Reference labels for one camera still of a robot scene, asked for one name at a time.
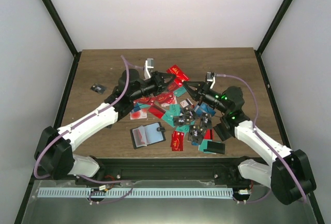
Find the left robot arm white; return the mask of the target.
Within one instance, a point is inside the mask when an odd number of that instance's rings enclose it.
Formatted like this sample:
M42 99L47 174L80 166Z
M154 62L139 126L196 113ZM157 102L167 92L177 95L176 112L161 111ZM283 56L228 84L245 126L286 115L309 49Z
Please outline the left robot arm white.
M60 180L67 175L77 175L87 177L95 185L101 184L106 172L98 160L73 152L92 135L128 115L135 100L160 95L175 77L171 73L154 71L150 78L143 80L135 69L123 71L112 94L91 113L66 126L49 126L42 131L35 152L35 178Z

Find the black leather card holder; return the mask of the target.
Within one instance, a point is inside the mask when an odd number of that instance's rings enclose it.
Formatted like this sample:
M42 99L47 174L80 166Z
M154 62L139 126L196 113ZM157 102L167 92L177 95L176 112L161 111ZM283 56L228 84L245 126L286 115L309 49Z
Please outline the black leather card holder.
M147 137L149 140L149 145L153 145L153 144L163 142L166 140L166 137L164 134L166 129L161 125L161 122L156 122L156 123L152 123L152 124L148 124L148 125L142 125L139 127L145 128ZM130 130L132 145L133 145L134 149L138 149L138 148L136 148L136 146L134 144L133 134L132 134L132 131L136 128L133 128Z

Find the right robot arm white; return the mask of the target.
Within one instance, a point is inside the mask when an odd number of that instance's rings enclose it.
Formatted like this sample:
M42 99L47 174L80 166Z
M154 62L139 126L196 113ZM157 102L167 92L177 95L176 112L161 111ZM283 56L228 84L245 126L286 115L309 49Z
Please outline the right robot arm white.
M203 102L223 113L220 123L214 127L222 141L234 137L264 160L264 163L246 159L230 170L230 179L242 184L246 179L268 187L284 205L316 190L308 156L302 150L292 150L265 134L242 110L245 103L240 87L230 86L223 93L212 89L212 82L185 81L184 88L191 98Z

